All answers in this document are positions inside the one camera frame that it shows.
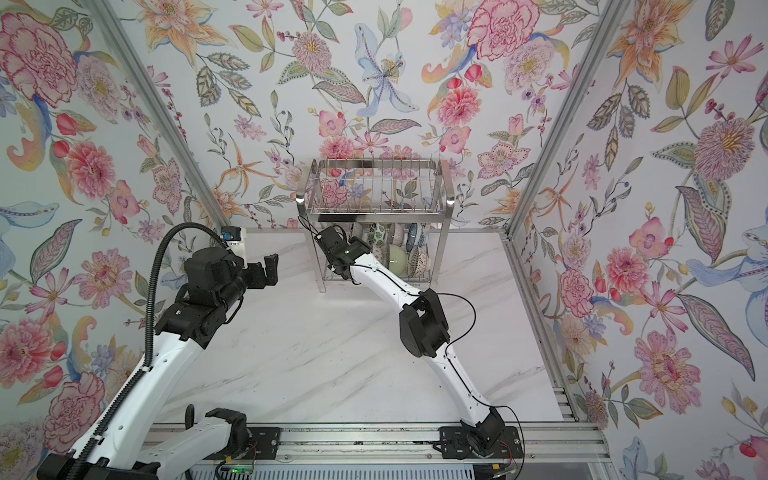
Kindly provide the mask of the green leaf pattern bowl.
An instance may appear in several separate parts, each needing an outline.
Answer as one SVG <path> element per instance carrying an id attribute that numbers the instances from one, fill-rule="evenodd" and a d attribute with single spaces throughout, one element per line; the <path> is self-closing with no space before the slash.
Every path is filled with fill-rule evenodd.
<path id="1" fill-rule="evenodd" d="M 368 243 L 375 248 L 382 248 L 387 244 L 389 227 L 382 223 L 373 223 L 368 231 Z"/>

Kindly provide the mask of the light green bowl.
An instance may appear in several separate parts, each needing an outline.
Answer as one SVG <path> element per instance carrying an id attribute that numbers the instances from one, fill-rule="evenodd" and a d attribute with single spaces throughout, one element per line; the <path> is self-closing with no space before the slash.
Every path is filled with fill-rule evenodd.
<path id="1" fill-rule="evenodd" d="M 409 254 L 400 246 L 391 244 L 388 246 L 388 269 L 396 276 L 407 275 L 409 266 Z"/>

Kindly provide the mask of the blue floral bowl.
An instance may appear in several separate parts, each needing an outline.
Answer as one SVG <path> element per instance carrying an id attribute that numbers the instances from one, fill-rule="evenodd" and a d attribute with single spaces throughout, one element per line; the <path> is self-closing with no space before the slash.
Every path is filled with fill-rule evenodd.
<path id="1" fill-rule="evenodd" d="M 427 226 L 423 223 L 411 223 L 406 237 L 406 251 L 411 252 L 414 248 L 423 247 L 427 244 L 427 241 Z"/>

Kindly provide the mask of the brown white patterned bowl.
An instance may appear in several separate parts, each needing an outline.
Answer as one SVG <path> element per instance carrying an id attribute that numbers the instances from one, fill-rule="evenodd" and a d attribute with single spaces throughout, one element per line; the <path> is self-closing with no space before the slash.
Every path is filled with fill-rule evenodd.
<path id="1" fill-rule="evenodd" d="M 430 257 L 426 247 L 414 247 L 409 254 L 409 276 L 422 278 L 429 273 Z"/>

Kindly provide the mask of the green white patterned bowl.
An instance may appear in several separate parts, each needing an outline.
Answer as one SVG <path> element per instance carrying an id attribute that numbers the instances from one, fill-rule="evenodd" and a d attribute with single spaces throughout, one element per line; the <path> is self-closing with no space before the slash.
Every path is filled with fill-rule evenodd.
<path id="1" fill-rule="evenodd" d="M 380 264 L 382 264 L 385 267 L 388 267 L 389 254 L 388 254 L 387 246 L 373 246 L 372 254 Z"/>

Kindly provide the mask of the purple ribbed bowl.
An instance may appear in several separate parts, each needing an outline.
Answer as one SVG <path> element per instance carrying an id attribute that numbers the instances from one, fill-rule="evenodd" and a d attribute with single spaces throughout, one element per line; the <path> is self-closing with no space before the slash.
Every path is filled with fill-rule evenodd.
<path id="1" fill-rule="evenodd" d="M 388 243 L 402 247 L 407 242 L 407 228 L 401 223 L 392 223 L 388 231 Z"/>

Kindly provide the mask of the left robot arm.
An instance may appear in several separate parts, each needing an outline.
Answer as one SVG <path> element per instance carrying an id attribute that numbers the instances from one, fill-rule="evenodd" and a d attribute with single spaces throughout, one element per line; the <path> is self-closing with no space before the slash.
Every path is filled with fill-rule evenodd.
<path id="1" fill-rule="evenodd" d="M 247 291 L 278 282 L 279 257 L 248 263 L 228 249 L 199 250 L 186 262 L 187 283 L 155 326 L 142 363 L 98 422 L 69 452 L 50 454 L 40 479 L 174 479 L 211 455 L 234 459 L 254 440 L 245 414 L 217 407 L 160 445 L 143 444 L 181 376 L 237 314 Z"/>

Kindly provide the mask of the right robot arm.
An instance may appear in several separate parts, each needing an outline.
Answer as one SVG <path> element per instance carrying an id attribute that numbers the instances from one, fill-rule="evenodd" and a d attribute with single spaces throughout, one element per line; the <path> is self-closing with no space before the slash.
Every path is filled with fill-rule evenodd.
<path id="1" fill-rule="evenodd" d="M 432 368 L 459 415 L 459 426 L 443 440 L 445 458 L 471 455 L 490 458 L 497 450 L 511 461 L 525 458 L 522 425 L 515 418 L 507 425 L 501 411 L 509 406 L 493 405 L 475 388 L 455 352 L 441 294 L 420 290 L 391 272 L 373 255 L 372 248 L 357 237 L 348 237 L 333 225 L 311 235 L 330 271 L 345 281 L 361 285 L 388 302 L 398 314 L 398 331 L 405 350 Z"/>

